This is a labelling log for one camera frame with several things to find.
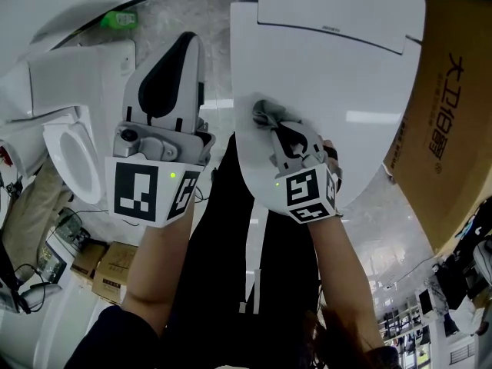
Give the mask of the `grey wiping cloth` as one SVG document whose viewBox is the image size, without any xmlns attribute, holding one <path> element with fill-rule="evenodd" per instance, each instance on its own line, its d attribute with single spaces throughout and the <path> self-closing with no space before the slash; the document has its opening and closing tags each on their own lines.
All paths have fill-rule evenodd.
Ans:
<svg viewBox="0 0 492 369">
<path fill-rule="evenodd" d="M 300 125 L 302 120 L 291 114 L 283 105 L 269 100 L 257 101 L 252 109 L 252 118 L 256 128 L 277 129 L 290 124 Z"/>
</svg>

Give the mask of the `small cardboard box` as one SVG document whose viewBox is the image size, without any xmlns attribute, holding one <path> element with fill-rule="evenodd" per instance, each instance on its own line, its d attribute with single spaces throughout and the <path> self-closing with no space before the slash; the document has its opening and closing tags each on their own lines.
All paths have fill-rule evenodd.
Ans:
<svg viewBox="0 0 492 369">
<path fill-rule="evenodd" d="M 97 267 L 104 257 L 108 245 L 101 241 L 91 241 L 77 254 L 70 270 L 80 278 L 92 281 Z"/>
<path fill-rule="evenodd" d="M 128 273 L 137 250 L 137 246 L 112 242 L 95 271 L 91 291 L 120 305 L 126 295 Z"/>
</svg>

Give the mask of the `person's left forearm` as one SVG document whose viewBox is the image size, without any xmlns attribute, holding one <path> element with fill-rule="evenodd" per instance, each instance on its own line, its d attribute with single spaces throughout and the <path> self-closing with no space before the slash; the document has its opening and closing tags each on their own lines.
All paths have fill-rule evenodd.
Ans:
<svg viewBox="0 0 492 369">
<path fill-rule="evenodd" d="M 162 335 L 175 299 L 194 218 L 192 201 L 183 217 L 162 228 L 147 227 L 131 264 L 121 309 Z"/>
</svg>

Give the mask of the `white open toilet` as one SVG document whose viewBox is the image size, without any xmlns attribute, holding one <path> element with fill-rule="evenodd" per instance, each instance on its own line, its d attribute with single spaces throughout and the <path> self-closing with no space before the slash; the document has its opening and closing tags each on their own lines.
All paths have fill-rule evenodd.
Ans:
<svg viewBox="0 0 492 369">
<path fill-rule="evenodd" d="M 47 157 L 64 183 L 96 204 L 105 196 L 105 159 L 134 70 L 131 39 L 25 58 L 0 77 L 0 126 L 42 125 Z"/>
</svg>

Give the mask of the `white ceramic fixture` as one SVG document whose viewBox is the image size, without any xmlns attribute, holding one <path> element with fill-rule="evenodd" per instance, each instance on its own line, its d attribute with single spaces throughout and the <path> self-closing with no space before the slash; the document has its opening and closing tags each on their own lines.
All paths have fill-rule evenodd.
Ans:
<svg viewBox="0 0 492 369">
<path fill-rule="evenodd" d="M 77 276 L 48 300 L 40 336 L 35 346 L 34 369 L 63 369 L 81 339 L 104 309 L 113 304 L 91 291 Z"/>
</svg>

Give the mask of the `tablet with lit screen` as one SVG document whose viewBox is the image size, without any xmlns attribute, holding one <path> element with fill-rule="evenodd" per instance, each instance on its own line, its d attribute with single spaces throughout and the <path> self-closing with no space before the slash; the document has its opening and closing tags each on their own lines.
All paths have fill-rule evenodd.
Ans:
<svg viewBox="0 0 492 369">
<path fill-rule="evenodd" d="M 43 279 L 52 284 L 57 284 L 65 269 L 66 262 L 55 252 L 55 250 L 45 243 L 38 256 L 38 271 Z"/>
</svg>

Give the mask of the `large cardboard box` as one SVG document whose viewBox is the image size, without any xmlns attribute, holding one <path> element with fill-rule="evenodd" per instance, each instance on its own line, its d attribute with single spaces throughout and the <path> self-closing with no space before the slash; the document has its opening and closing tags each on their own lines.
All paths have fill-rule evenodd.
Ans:
<svg viewBox="0 0 492 369">
<path fill-rule="evenodd" d="M 492 0 L 426 0 L 417 77 L 384 160 L 435 254 L 492 197 Z"/>
</svg>

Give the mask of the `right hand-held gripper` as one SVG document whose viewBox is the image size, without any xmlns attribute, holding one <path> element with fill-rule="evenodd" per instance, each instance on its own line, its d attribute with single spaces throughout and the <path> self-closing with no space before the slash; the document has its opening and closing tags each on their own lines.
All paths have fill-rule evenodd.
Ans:
<svg viewBox="0 0 492 369">
<path fill-rule="evenodd" d="M 338 215 L 334 176 L 324 162 L 322 140 L 299 122 L 284 121 L 271 130 L 278 168 L 268 209 L 306 224 Z"/>
</svg>

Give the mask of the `person's black trousers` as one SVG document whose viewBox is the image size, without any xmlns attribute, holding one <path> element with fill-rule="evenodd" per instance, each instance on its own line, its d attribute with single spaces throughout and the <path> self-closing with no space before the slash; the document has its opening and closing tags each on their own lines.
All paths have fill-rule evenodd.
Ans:
<svg viewBox="0 0 492 369">
<path fill-rule="evenodd" d="M 247 296 L 246 245 L 254 199 L 235 140 L 214 174 L 191 235 L 168 326 L 161 369 L 308 369 L 307 316 L 317 308 L 317 258 L 308 228 L 271 212 L 260 290 Z"/>
</svg>

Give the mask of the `person's navy printed shirt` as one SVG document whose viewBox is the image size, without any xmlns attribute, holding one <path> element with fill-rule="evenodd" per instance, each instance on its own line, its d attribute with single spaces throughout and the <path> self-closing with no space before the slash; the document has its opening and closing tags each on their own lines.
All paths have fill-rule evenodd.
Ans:
<svg viewBox="0 0 492 369">
<path fill-rule="evenodd" d="M 401 369 L 397 351 L 360 333 L 348 304 L 312 311 L 261 306 L 258 313 L 174 316 L 162 336 L 119 307 L 104 310 L 65 369 Z"/>
</svg>

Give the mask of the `person's right hand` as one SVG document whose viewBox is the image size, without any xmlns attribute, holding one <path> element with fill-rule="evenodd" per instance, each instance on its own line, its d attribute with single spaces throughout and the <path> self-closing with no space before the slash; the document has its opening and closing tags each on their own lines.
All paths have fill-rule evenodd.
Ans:
<svg viewBox="0 0 492 369">
<path fill-rule="evenodd" d="M 338 193 L 341 189 L 343 171 L 339 166 L 337 150 L 335 149 L 332 141 L 322 140 L 323 152 L 324 152 L 324 162 L 328 166 L 331 174 L 334 176 L 335 189 Z"/>
</svg>

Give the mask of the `green mesh basket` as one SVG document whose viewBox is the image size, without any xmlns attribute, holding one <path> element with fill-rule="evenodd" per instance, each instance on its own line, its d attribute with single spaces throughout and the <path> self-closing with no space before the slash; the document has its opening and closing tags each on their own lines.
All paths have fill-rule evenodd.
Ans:
<svg viewBox="0 0 492 369">
<path fill-rule="evenodd" d="M 77 248 L 82 248 L 90 238 L 90 234 L 83 228 L 82 220 L 70 208 L 63 208 L 58 213 L 55 227 L 55 233 L 59 238 Z"/>
</svg>

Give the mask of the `white toilet lid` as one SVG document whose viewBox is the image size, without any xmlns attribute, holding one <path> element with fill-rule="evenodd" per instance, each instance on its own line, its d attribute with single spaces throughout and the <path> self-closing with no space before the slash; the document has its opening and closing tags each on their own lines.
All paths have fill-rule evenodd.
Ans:
<svg viewBox="0 0 492 369">
<path fill-rule="evenodd" d="M 337 35 L 262 25 L 255 2 L 231 5 L 230 36 L 235 137 L 253 197 L 269 210 L 286 211 L 270 133 L 253 120 L 254 104 L 267 100 L 333 141 L 343 171 L 336 204 L 349 205 L 376 175 L 401 123 L 419 44 L 406 41 L 395 54 Z"/>
</svg>

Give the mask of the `black cloth bag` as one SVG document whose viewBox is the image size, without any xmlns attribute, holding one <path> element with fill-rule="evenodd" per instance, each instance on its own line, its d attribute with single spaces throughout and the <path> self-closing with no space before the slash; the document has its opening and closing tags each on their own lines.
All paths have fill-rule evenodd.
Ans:
<svg viewBox="0 0 492 369">
<path fill-rule="evenodd" d="M 485 199 L 471 215 L 464 227 L 454 236 L 464 243 L 479 243 L 492 230 L 492 196 Z"/>
</svg>

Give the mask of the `person's right forearm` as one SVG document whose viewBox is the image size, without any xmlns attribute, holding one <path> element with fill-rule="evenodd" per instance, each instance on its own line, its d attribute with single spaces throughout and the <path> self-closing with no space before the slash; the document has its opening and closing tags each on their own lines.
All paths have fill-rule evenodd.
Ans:
<svg viewBox="0 0 492 369">
<path fill-rule="evenodd" d="M 308 229 L 327 308 L 355 331 L 364 351 L 383 347 L 369 282 L 341 219 L 314 221 Z"/>
</svg>

